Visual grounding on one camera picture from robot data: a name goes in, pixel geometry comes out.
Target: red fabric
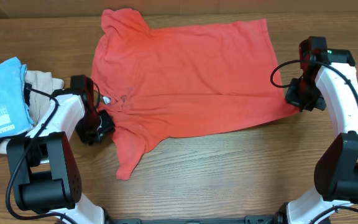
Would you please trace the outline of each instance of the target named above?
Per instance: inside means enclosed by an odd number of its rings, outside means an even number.
[[[224,133],[294,114],[270,84],[266,20],[150,29],[138,11],[105,10],[92,79],[113,117],[118,179],[168,137]],[[275,74],[281,84],[281,76]]]

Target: wooden table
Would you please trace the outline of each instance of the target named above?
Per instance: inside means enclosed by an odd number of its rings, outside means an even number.
[[[320,35],[330,48],[349,49],[358,70],[358,12],[146,16],[145,20],[159,28],[260,18],[268,20],[279,63],[297,59],[298,44]],[[0,63],[17,56],[30,70],[51,71],[69,83],[72,75],[91,75],[102,34],[99,17],[0,19]],[[282,69],[284,83],[300,75],[298,65]],[[70,143],[88,198],[114,218],[152,220],[276,212],[283,202],[313,185],[314,166],[333,139],[327,111],[305,112],[232,133],[167,139],[142,158],[128,181],[115,178],[118,160],[111,140],[88,147],[74,135]],[[0,223],[25,223],[13,219],[5,208],[8,180],[7,160],[0,155]],[[332,220],[355,223],[358,214],[341,211]]]

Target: wood surface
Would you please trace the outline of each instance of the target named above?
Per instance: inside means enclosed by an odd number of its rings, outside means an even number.
[[[131,7],[143,15],[358,11],[354,0],[0,0],[0,18],[100,16]]]
[[[260,18],[267,18],[279,63],[297,59],[298,44],[320,35],[330,48],[349,49],[358,71],[358,12],[145,16],[152,28]],[[17,56],[29,70],[51,71],[65,83],[72,75],[91,75],[103,34],[99,25],[99,17],[0,19],[0,63]],[[284,83],[300,75],[299,65],[282,69]],[[313,185],[314,166],[333,140],[328,112],[317,110],[231,133],[167,139],[142,158],[128,181],[115,178],[119,164],[111,140],[88,147],[74,134],[70,144],[93,203],[114,218],[153,220],[276,212]],[[7,159],[0,155],[0,223],[25,223],[6,211],[8,180]],[[332,220],[358,223],[358,214],[340,211]]]

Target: black wire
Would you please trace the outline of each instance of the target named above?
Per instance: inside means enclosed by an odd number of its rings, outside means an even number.
[[[66,219],[68,222],[70,222],[71,224],[77,224],[76,221],[74,221],[72,218],[66,216],[65,214],[62,213],[58,213],[58,212],[50,212],[50,213],[46,213],[46,214],[41,214],[41,215],[33,215],[33,216],[22,216],[17,214],[13,209],[12,209],[12,205],[11,205],[11,190],[12,190],[12,186],[13,186],[13,182],[17,176],[17,173],[27,155],[27,153],[30,151],[31,146],[33,145],[33,143],[37,140],[37,138],[41,135],[42,131],[46,128],[46,126],[48,125],[48,123],[50,122],[50,120],[53,118],[53,116],[55,115],[57,108],[59,107],[59,102],[56,100],[55,97],[44,93],[42,91],[38,91],[32,88],[27,87],[28,90],[33,91],[35,93],[41,94],[43,96],[47,96],[50,99],[52,99],[55,102],[55,107],[53,109],[53,111],[50,113],[49,117],[46,119],[46,121],[44,122],[44,124],[41,124],[41,128],[37,131],[37,133],[34,135],[34,137],[30,140],[30,143],[27,145],[27,147],[25,148],[22,156],[19,159],[19,162],[16,165],[16,168],[14,169],[11,179],[9,180],[7,189],[6,189],[6,198],[5,198],[5,203],[6,203],[6,208],[7,211],[16,219],[19,220],[35,220],[35,219],[39,219],[39,218],[45,218],[45,217],[60,217],[62,220]]]
[[[99,103],[100,103],[100,89],[99,89],[99,86],[98,86],[98,84],[96,84],[96,83],[93,83],[95,86],[96,86],[96,88],[98,89],[98,102],[96,102],[96,106],[95,106],[95,109],[98,109],[99,108]]]
[[[293,63],[310,63],[310,64],[317,64],[317,65],[322,65],[326,68],[329,68],[331,69],[332,71],[334,71],[335,73],[337,73],[344,81],[345,83],[349,86],[349,88],[351,89],[352,93],[353,93],[353,97],[354,97],[354,100],[356,101],[356,104],[357,104],[357,107],[358,107],[358,94],[356,92],[356,89],[354,88],[353,84],[351,83],[350,79],[346,78],[346,76],[344,74],[342,74],[340,71],[338,71],[336,68],[326,64],[326,63],[323,63],[323,62],[318,62],[318,61],[312,61],[312,60],[291,60],[289,62],[285,62],[285,63],[282,63],[281,65],[279,65],[277,68],[275,68],[270,76],[270,82],[273,84],[273,86],[277,87],[277,88],[286,88],[286,87],[290,87],[291,84],[288,84],[288,85],[278,85],[276,83],[274,83],[273,81],[273,76],[274,76],[274,73],[277,72],[278,69],[286,66],[286,65],[290,65],[290,64],[293,64]]]
[[[342,206],[342,205],[337,205],[337,206],[333,206],[332,208],[329,208],[323,212],[321,212],[318,216],[316,216],[314,219],[312,219],[310,221],[310,224],[314,224],[316,223],[321,217],[327,215],[328,213],[332,212],[332,211],[336,211],[338,209],[345,209],[345,210],[350,210],[352,212],[357,212],[358,213],[358,209],[357,208],[352,208],[352,207],[347,207],[347,206]]]

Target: red cloth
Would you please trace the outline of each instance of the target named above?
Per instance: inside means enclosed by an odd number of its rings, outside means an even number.
[[[105,10],[92,79],[112,102],[118,179],[168,137],[224,133],[294,114],[270,84],[266,20],[150,29],[138,11]],[[281,84],[281,76],[275,74]]]

